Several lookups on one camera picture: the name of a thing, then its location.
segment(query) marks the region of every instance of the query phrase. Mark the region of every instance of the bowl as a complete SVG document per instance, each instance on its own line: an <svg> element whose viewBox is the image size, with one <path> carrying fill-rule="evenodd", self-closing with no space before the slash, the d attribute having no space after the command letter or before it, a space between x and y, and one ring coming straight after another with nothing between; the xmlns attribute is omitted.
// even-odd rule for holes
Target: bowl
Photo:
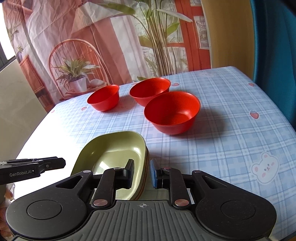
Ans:
<svg viewBox="0 0 296 241"><path fill-rule="evenodd" d="M87 103L98 111L107 111L114 108L119 101L119 86L108 85L93 92Z"/></svg>
<svg viewBox="0 0 296 241"><path fill-rule="evenodd" d="M141 106L146 106L156 96L169 92L170 81L165 78L151 78L134 85L130 96Z"/></svg>
<svg viewBox="0 0 296 241"><path fill-rule="evenodd" d="M144 109L144 115L157 130L169 135L187 131L200 111L200 101L194 95L173 91L155 97Z"/></svg>

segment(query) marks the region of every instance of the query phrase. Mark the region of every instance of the curtain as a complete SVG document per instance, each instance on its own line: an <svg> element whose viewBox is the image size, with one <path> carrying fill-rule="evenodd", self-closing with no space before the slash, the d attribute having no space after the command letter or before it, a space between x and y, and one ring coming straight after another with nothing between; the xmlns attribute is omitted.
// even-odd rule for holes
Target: curtain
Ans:
<svg viewBox="0 0 296 241"><path fill-rule="evenodd" d="M200 0L2 5L17 60L47 112L106 85L210 68Z"/></svg>

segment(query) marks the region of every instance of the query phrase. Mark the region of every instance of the green dish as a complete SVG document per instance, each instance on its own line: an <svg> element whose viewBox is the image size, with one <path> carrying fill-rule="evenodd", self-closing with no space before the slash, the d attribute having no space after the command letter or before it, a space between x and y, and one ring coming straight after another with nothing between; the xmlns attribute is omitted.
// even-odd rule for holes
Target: green dish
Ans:
<svg viewBox="0 0 296 241"><path fill-rule="evenodd" d="M103 174L109 168L124 168L129 159L135 162L132 188L117 190L116 199L136 200L143 191L149 159L145 141L136 132L121 131L94 138L80 152L71 175L83 170Z"/></svg>

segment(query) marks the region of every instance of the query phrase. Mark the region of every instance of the teal chair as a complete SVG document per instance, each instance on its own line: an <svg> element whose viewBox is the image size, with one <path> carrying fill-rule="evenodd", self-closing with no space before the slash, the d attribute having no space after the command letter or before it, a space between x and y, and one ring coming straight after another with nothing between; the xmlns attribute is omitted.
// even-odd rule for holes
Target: teal chair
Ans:
<svg viewBox="0 0 296 241"><path fill-rule="evenodd" d="M255 31L254 82L296 129L296 16L279 0L250 0Z"/></svg>

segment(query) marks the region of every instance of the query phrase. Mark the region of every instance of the blue plaid tablecloth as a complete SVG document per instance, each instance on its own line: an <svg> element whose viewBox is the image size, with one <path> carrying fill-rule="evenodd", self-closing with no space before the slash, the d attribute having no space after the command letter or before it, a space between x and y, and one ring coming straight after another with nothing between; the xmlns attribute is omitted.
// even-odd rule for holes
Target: blue plaid tablecloth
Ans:
<svg viewBox="0 0 296 241"><path fill-rule="evenodd" d="M167 78L172 83L170 91L186 91L201 101L202 108L188 132L169 136L156 130L145 119L144 107L129 96L132 83L120 86L119 104L107 112L87 104L91 93L59 103L35 130L19 158L67 156L68 170L59 172L60 180L69 176L79 152L93 138L135 131L145 139L150 159L156 158L161 166L185 174L199 169L270 201L277 212L271 239L296 231L296 133L277 106L234 67ZM23 187L33 183L28 181L23 181ZM164 190L154 190L147 179L142 199L166 195Z"/></svg>

